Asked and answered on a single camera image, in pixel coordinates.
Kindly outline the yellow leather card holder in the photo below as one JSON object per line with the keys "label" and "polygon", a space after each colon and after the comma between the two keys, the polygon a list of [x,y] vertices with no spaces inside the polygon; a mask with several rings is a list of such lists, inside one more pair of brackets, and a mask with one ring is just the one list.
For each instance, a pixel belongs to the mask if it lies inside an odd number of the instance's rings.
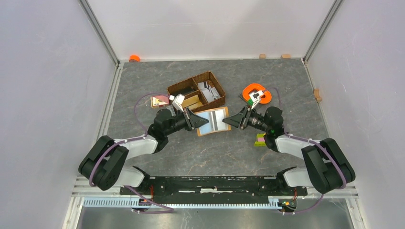
{"label": "yellow leather card holder", "polygon": [[197,136],[231,130],[231,126],[223,122],[223,119],[229,117],[229,110],[226,106],[197,112],[196,115],[208,120],[207,124],[197,128]]}

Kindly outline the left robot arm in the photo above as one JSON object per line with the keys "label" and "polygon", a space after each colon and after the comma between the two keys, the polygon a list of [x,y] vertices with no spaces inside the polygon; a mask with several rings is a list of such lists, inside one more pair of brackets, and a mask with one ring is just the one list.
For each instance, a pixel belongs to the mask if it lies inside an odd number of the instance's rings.
{"label": "left robot arm", "polygon": [[118,183],[130,185],[138,194],[145,194],[150,188],[146,174],[136,167],[126,168],[125,162],[161,151],[169,142],[168,135],[183,129],[193,131],[208,123],[208,119],[189,108],[178,111],[176,115],[168,109],[161,109],[144,135],[128,139],[101,136],[80,163],[78,172],[88,179],[90,186],[102,191]]}

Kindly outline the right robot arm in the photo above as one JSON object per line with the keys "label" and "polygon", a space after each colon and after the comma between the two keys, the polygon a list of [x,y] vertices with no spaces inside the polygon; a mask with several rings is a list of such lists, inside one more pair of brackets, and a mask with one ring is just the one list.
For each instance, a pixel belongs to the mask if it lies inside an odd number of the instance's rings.
{"label": "right robot arm", "polygon": [[356,174],[338,143],[333,138],[305,139],[284,129],[282,110],[271,106],[264,114],[245,106],[239,113],[223,122],[239,129],[253,127],[264,131],[266,147],[304,161],[304,167],[292,167],[278,172],[276,189],[287,195],[295,187],[313,187],[326,194],[343,189],[356,179]]}

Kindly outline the gold VIP cards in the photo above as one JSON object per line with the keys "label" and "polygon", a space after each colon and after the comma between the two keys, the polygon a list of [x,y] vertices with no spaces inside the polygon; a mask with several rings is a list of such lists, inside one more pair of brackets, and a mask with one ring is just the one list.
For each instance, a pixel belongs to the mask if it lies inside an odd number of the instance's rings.
{"label": "gold VIP cards", "polygon": [[198,95],[194,95],[188,99],[185,99],[181,105],[183,108],[188,107],[190,110],[203,106]]}

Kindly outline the black cards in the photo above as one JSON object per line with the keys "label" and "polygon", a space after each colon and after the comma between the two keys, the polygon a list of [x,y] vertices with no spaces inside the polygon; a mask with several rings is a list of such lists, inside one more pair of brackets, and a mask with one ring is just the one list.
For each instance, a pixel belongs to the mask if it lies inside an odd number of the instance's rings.
{"label": "black cards", "polygon": [[184,88],[181,88],[181,89],[178,89],[178,90],[172,92],[171,95],[177,96],[179,94],[182,94],[185,96],[187,94],[193,93],[194,91],[195,91],[195,89],[193,87],[187,86],[187,87],[184,87]]}

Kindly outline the silver cards pile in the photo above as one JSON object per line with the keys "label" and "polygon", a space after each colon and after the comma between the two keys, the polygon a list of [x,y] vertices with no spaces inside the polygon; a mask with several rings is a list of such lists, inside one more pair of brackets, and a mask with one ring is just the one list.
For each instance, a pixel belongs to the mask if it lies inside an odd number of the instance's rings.
{"label": "silver cards pile", "polygon": [[211,86],[210,81],[197,83],[197,86],[208,103],[219,99],[221,96],[214,86]]}

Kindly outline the pink card box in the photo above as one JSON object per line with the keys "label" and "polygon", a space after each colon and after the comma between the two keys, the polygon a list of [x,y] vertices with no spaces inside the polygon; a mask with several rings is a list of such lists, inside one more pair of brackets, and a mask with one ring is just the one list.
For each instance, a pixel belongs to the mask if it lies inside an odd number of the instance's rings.
{"label": "pink card box", "polygon": [[150,106],[152,108],[162,108],[168,105],[170,105],[170,100],[166,95],[156,95],[150,98]]}

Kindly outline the blue toy brick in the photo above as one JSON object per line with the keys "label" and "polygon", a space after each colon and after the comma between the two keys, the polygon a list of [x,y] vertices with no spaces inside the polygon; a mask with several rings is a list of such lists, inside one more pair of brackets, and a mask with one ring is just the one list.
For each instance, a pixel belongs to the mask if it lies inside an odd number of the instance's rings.
{"label": "blue toy brick", "polygon": [[175,116],[175,115],[176,115],[176,110],[175,110],[175,108],[174,108],[172,105],[166,106],[166,109],[168,109],[168,110],[171,112],[171,115],[172,115],[172,116]]}

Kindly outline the brown woven basket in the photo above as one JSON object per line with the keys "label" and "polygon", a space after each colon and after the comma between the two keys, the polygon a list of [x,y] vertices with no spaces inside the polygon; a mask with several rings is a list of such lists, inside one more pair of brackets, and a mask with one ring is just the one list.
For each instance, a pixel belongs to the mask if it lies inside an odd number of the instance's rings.
{"label": "brown woven basket", "polygon": [[[207,102],[207,100],[205,99],[205,97],[203,96],[203,94],[201,93],[201,91],[197,86],[197,83],[204,81],[210,81],[211,86],[214,86],[216,88],[216,90],[219,92],[221,96],[219,99],[214,100],[211,103]],[[204,72],[202,74],[191,77],[179,83],[173,84],[169,86],[167,90],[168,93],[171,95],[172,92],[187,86],[193,87],[195,91],[193,93],[185,95],[185,99],[188,99],[194,95],[198,95],[200,97],[200,101],[203,104],[203,106],[191,110],[194,113],[221,107],[225,104],[225,91],[211,71]]]}

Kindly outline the pink and green brick stack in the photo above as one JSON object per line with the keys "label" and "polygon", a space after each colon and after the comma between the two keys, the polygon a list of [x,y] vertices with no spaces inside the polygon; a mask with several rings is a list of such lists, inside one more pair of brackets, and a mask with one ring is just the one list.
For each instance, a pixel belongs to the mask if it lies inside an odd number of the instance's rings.
{"label": "pink and green brick stack", "polygon": [[264,138],[265,135],[266,135],[265,133],[256,135],[256,141],[254,143],[254,147],[266,146],[265,138]]}

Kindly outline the orange tape roll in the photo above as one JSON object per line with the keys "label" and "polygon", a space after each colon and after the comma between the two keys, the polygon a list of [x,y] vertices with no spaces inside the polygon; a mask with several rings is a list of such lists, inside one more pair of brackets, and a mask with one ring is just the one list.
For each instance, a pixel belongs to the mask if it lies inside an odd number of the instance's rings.
{"label": "orange tape roll", "polygon": [[140,62],[140,58],[137,55],[131,55],[128,59],[129,62]]}

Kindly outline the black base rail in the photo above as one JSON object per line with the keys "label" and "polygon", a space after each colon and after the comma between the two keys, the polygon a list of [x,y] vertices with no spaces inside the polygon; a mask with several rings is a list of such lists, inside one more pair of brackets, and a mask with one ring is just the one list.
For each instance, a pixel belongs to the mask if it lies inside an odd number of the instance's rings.
{"label": "black base rail", "polygon": [[265,204],[268,197],[306,196],[275,176],[147,177],[135,190],[159,204]]}

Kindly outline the wooden clip on wall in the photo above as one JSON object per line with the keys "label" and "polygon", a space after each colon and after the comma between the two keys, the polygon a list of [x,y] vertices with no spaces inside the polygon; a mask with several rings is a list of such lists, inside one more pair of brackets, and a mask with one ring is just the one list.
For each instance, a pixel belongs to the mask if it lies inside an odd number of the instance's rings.
{"label": "wooden clip on wall", "polygon": [[315,98],[315,100],[316,100],[317,103],[319,103],[319,102],[322,101],[322,97],[321,97],[321,95],[320,95],[320,89],[319,89],[319,88],[315,88],[315,89],[313,90],[313,94],[314,94],[314,98]]}

